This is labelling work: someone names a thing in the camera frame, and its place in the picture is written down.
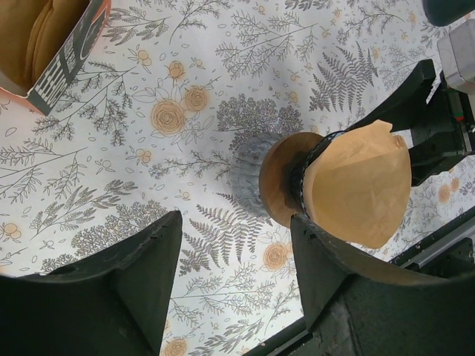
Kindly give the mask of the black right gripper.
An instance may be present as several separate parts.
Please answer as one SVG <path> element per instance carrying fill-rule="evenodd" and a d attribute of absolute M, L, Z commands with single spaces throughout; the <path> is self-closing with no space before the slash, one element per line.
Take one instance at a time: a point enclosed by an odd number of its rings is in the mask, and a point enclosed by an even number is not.
<path fill-rule="evenodd" d="M 376 120 L 389 122 L 393 131 L 410 129 L 412 186 L 449 171 L 474 154 L 474 115 L 468 95 L 450 88 L 445 79 L 435 85 L 432 59 L 419 61 L 403 83 L 377 108 L 347 130 Z"/>

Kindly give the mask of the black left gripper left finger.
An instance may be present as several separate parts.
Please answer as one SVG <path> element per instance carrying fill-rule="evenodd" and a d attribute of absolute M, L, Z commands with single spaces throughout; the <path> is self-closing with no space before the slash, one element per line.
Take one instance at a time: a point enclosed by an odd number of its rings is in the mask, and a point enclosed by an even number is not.
<path fill-rule="evenodd" d="M 46 275 L 1 278 L 3 355 L 158 355 L 182 242 L 172 211 Z"/>

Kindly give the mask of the brown paper coffee filter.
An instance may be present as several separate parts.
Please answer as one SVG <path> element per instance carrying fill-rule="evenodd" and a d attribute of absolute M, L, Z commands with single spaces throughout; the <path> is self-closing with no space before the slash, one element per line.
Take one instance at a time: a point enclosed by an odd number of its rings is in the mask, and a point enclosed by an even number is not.
<path fill-rule="evenodd" d="M 399 228 L 410 197 L 410 155 L 389 122 L 336 138 L 307 169 L 311 220 L 340 240 L 381 248 Z"/>

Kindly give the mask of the orange coffee filter box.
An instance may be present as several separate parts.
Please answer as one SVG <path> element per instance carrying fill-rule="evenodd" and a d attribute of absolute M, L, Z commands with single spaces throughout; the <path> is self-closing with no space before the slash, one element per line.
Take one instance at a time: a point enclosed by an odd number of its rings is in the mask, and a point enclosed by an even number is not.
<path fill-rule="evenodd" d="M 111 2 L 2 1 L 1 95 L 48 115 L 89 57 Z"/>

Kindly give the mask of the blue glass dripper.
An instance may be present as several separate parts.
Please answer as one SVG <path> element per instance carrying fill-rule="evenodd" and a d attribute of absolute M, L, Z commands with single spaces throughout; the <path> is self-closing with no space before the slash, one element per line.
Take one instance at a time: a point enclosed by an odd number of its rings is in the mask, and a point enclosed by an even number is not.
<path fill-rule="evenodd" d="M 302 159 L 297 161 L 296 166 L 290 171 L 289 174 L 289 191 L 292 198 L 297 202 L 298 207 L 302 213 L 311 219 L 309 214 L 310 203 L 306 203 L 304 199 L 305 179 L 310 179 L 311 173 L 307 173 L 307 169 L 313 164 L 323 152 L 330 146 L 330 144 L 338 137 L 345 134 L 347 131 L 334 131 L 327 134 L 321 139 L 315 146 L 304 154 Z"/>

